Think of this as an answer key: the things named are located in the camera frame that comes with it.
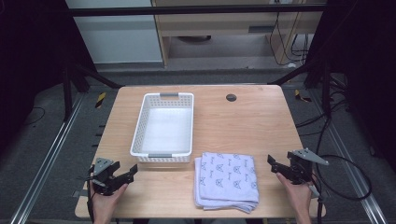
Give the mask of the light wooden desk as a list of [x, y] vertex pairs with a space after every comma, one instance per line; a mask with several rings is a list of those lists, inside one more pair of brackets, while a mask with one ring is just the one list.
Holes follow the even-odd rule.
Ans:
[[[326, 0], [151, 0], [155, 7], [213, 5], [317, 4]], [[234, 14], [158, 15], [160, 37], [199, 35], [266, 35], [277, 63], [291, 60], [297, 35], [316, 32], [322, 13], [269, 12]]]

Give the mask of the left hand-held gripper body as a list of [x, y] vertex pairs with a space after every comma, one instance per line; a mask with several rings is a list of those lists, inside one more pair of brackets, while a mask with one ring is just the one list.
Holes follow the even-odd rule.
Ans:
[[118, 190], [122, 184], [118, 176], [109, 176], [107, 168], [114, 163], [114, 161], [104, 158], [97, 158], [93, 168], [93, 188], [96, 193], [105, 196], [112, 195]]

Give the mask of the folded light purple printed towel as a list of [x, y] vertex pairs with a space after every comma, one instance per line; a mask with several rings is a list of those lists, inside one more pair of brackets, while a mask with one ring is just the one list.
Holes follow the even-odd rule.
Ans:
[[251, 213], [260, 193], [250, 155], [204, 152], [194, 159], [194, 200], [204, 210], [234, 208]]

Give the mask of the black curtain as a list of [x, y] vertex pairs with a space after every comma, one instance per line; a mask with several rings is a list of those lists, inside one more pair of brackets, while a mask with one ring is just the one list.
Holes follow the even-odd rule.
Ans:
[[396, 172], [396, 0], [325, 0], [308, 59], [347, 77], [347, 96], [375, 152]]
[[55, 13], [67, 8], [65, 0], [0, 0], [0, 159], [65, 65], [95, 68], [75, 20]]

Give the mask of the white plastic basket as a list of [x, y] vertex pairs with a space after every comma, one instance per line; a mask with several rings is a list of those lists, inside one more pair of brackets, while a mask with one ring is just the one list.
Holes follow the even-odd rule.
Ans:
[[194, 95], [146, 93], [130, 154], [139, 162], [189, 162], [192, 153]]

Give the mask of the person's right hand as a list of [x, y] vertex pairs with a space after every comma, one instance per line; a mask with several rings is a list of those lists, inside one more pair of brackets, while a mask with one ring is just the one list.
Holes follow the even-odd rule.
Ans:
[[276, 173], [276, 177], [285, 187], [290, 201], [290, 205], [298, 218], [309, 216], [309, 208], [311, 203], [311, 189], [308, 184], [294, 185], [281, 173]]

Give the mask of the black metal stand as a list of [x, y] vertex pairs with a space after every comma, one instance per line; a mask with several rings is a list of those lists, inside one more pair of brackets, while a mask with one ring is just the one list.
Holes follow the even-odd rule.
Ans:
[[317, 84], [321, 82], [321, 89], [322, 89], [321, 108], [326, 116], [330, 116], [331, 115], [331, 106], [330, 106], [331, 67], [328, 61], [312, 60], [292, 70], [285, 76], [275, 81], [269, 82], [269, 85], [281, 86], [287, 81], [299, 76], [302, 73], [307, 73], [307, 77], [305, 78], [304, 85], [308, 89], [316, 87]]
[[62, 71], [64, 88], [64, 121], [69, 120], [73, 112], [71, 84], [75, 85], [78, 92], [87, 92], [90, 88], [90, 84], [86, 80], [85, 76], [92, 77], [111, 89], [121, 88], [121, 84], [113, 82], [81, 64], [67, 65]]

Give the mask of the person's left hand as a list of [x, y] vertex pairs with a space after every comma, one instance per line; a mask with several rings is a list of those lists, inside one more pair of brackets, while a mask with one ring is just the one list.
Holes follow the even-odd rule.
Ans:
[[128, 185], [123, 184], [118, 190], [116, 190], [110, 196], [104, 196], [102, 194], [98, 194], [95, 191], [92, 192], [92, 203], [93, 203], [93, 214], [94, 216], [108, 214], [109, 216], [113, 216], [115, 209], [120, 201], [121, 196], [127, 190]]

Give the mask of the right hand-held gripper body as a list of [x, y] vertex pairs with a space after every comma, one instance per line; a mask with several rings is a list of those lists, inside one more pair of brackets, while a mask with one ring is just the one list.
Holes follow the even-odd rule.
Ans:
[[308, 148], [290, 151], [287, 155], [290, 160], [291, 177], [294, 185], [310, 182], [313, 173], [313, 164], [328, 165], [329, 162]]

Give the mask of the white cabinet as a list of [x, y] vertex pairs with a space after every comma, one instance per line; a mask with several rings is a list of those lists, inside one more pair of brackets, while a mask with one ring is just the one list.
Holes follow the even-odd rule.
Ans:
[[[66, 0], [70, 9], [151, 7], [151, 0]], [[154, 17], [75, 17], [78, 29], [95, 64], [161, 63]]]

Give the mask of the black horizontal frame bar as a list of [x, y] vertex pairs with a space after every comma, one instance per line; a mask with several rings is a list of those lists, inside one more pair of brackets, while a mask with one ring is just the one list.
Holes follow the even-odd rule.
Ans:
[[93, 16], [143, 16], [143, 15], [188, 15], [215, 13], [268, 13], [268, 12], [317, 12], [324, 11], [327, 4], [290, 5], [224, 5], [224, 6], [174, 6], [174, 7], [111, 7], [73, 8], [64, 11], [72, 17]]

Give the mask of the aluminium floor rail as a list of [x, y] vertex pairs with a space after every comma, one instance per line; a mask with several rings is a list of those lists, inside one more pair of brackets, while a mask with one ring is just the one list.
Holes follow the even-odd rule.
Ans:
[[361, 203], [371, 224], [389, 224], [375, 196], [373, 195], [373, 185], [369, 181], [369, 177], [363, 172], [358, 164], [353, 161], [339, 132], [336, 130], [335, 125], [332, 124], [332, 120], [323, 112], [319, 92], [317, 90], [309, 90], [308, 93], [311, 96], [312, 102], [317, 108], [319, 114], [323, 115], [325, 118], [323, 128], [319, 135], [318, 144], [315, 147], [315, 152], [319, 154], [322, 136], [327, 132], [335, 150], [335, 154], [329, 155], [329, 158], [333, 157], [341, 161], [348, 180], [356, 194], [355, 197], [345, 196], [345, 199]]
[[25, 193], [23, 200], [18, 206], [17, 210], [13, 214], [10, 224], [25, 224], [27, 218], [29, 217], [33, 207], [35, 206], [35, 202], [45, 185], [50, 171], [56, 162], [56, 159], [64, 145], [64, 141], [69, 134], [71, 127], [73, 126], [75, 119], [81, 109], [81, 104], [85, 98], [85, 93], [78, 93], [76, 95], [76, 100], [72, 104], [72, 109], [70, 115], [66, 120], [63, 121], [60, 130], [57, 132], [49, 151], [41, 163], [40, 168], [38, 169], [35, 178], [30, 185], [29, 189]]

